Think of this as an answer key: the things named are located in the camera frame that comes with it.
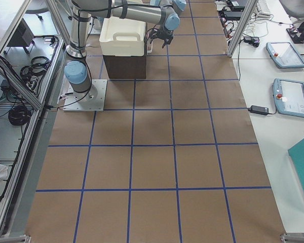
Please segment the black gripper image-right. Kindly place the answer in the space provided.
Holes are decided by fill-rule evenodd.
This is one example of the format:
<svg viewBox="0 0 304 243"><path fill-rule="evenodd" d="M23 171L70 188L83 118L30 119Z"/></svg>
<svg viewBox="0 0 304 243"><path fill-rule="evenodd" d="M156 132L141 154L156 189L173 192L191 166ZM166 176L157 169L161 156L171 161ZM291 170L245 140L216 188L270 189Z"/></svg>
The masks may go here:
<svg viewBox="0 0 304 243"><path fill-rule="evenodd" d="M162 48L171 44L173 40L173 30L168 30L165 27L159 29L153 28L148 34L148 40L152 43L154 39L161 39L164 41Z"/></svg>

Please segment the silver robot arm image-right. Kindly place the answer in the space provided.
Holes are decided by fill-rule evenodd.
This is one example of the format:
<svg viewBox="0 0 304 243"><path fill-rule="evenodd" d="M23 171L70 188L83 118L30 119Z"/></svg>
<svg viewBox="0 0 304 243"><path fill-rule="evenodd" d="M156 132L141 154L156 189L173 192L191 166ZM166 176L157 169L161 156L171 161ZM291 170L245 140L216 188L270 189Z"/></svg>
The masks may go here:
<svg viewBox="0 0 304 243"><path fill-rule="evenodd" d="M70 42L65 51L64 75L77 102L97 96L86 62L89 22L102 19L100 46L111 79L145 79L147 43L168 45L180 25L185 1L72 1Z"/></svg>

